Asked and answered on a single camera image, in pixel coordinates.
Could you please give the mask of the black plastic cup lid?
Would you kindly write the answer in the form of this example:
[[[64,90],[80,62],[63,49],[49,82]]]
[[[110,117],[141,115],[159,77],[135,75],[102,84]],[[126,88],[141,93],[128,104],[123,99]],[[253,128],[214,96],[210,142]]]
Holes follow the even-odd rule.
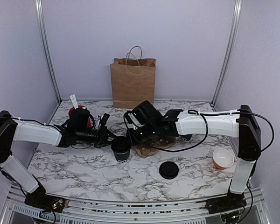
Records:
[[[130,151],[130,148],[126,139],[117,139],[111,144],[111,150],[116,154],[125,154]]]

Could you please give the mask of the black paper coffee cup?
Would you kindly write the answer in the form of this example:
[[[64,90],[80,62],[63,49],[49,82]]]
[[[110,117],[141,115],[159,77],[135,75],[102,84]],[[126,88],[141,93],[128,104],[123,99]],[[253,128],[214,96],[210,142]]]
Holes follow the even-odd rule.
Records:
[[[116,153],[113,153],[114,154],[114,157],[116,159],[117,162],[127,162],[128,159],[129,159],[129,156],[130,156],[130,151],[128,151],[127,153],[125,154],[116,154]]]

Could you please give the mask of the brown paper bag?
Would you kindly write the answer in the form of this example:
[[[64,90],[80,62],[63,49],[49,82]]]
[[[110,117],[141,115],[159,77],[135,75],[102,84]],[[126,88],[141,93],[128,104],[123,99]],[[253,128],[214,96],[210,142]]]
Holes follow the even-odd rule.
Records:
[[[133,109],[147,100],[154,103],[156,59],[115,58],[110,64],[113,107]]]

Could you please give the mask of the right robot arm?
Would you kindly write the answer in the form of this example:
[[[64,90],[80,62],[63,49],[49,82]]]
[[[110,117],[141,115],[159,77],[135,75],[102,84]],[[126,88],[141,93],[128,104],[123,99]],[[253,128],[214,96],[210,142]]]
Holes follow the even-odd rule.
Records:
[[[132,146],[149,146],[163,137],[192,136],[193,134],[223,135],[238,139],[238,160],[235,173],[225,196],[208,199],[206,208],[210,214],[234,210],[246,205],[244,191],[253,176],[261,153],[261,129],[255,114],[247,105],[224,112],[199,112],[174,109],[162,115],[149,102],[144,101],[124,116],[127,139]]]

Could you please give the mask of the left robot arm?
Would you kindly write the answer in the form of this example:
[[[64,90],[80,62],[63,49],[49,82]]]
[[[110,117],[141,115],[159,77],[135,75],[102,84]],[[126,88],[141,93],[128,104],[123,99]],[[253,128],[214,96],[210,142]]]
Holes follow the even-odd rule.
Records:
[[[0,112],[0,171],[16,182],[25,192],[25,204],[61,213],[68,201],[49,196],[37,178],[13,155],[11,146],[16,141],[42,143],[66,148],[85,143],[100,148],[114,143],[118,137],[107,129],[109,114],[104,114],[95,127],[94,117],[86,108],[72,109],[69,119],[62,125],[12,117],[8,111]]]

